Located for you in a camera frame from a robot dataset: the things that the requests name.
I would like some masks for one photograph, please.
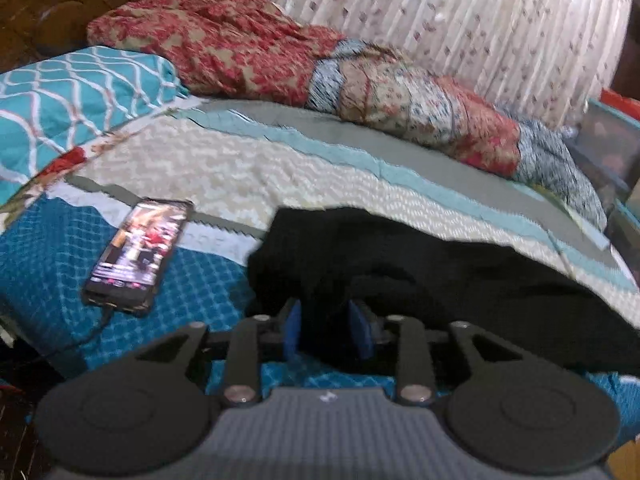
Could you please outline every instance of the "video on phone screen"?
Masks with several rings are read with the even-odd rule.
[[[142,289],[153,285],[185,216],[184,204],[138,204],[94,267],[91,281]]]

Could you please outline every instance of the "curtain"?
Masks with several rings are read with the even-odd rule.
[[[300,22],[403,48],[492,102],[575,124],[617,67],[631,0],[272,0]]]

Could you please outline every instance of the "pillow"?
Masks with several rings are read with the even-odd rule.
[[[0,75],[0,205],[73,147],[187,93],[169,61],[105,46]]]

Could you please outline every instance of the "black cable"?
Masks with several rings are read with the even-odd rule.
[[[62,354],[63,352],[67,352],[73,348],[78,348],[86,345],[91,342],[95,337],[99,336],[102,331],[107,328],[107,325],[111,322],[111,318],[113,318],[114,308],[112,306],[104,306],[102,307],[102,317],[100,318],[100,322],[96,324],[85,337],[83,337],[80,341],[74,341],[73,343],[69,343],[62,348],[58,348],[54,351],[49,352],[48,354],[41,355],[29,361],[25,361],[23,363],[16,363],[5,361],[0,364],[0,376],[6,372],[15,372],[20,368],[24,368],[25,366],[31,366],[33,364],[39,363],[41,361],[47,361],[56,355]]]

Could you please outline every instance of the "black circular disc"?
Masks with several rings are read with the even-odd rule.
[[[480,460],[546,475],[593,465],[611,450],[620,428],[605,392],[536,362],[491,364],[453,392],[446,419]]]
[[[35,424],[63,467],[119,476],[184,456],[203,439],[209,419],[209,400],[178,370],[131,361],[54,388]]]

